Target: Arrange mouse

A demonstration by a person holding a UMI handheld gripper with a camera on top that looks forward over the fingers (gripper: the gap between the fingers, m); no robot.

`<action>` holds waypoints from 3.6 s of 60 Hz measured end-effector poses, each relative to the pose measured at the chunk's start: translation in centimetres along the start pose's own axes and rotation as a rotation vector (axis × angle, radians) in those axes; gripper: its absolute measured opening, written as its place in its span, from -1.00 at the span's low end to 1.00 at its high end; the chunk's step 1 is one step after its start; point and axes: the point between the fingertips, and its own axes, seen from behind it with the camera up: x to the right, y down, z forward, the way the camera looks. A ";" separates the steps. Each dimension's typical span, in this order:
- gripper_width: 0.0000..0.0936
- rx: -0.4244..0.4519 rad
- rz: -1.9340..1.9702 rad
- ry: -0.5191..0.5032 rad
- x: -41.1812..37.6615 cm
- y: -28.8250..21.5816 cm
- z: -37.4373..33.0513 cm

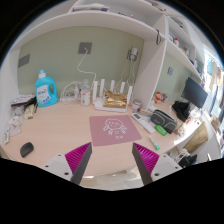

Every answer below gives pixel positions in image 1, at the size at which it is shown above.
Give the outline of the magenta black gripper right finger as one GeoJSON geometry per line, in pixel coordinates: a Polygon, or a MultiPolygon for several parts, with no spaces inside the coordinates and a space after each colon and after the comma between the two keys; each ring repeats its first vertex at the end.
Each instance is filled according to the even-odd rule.
{"type": "Polygon", "coordinates": [[[132,154],[139,170],[143,185],[152,182],[151,173],[159,159],[159,155],[137,143],[133,144],[132,154]]]}

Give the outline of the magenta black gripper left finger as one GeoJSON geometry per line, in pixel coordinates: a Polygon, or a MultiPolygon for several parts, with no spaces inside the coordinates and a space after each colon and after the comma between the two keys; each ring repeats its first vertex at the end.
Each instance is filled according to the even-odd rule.
{"type": "Polygon", "coordinates": [[[73,149],[65,155],[66,161],[72,171],[72,183],[76,185],[80,184],[91,154],[92,143],[89,142],[73,149]]]}

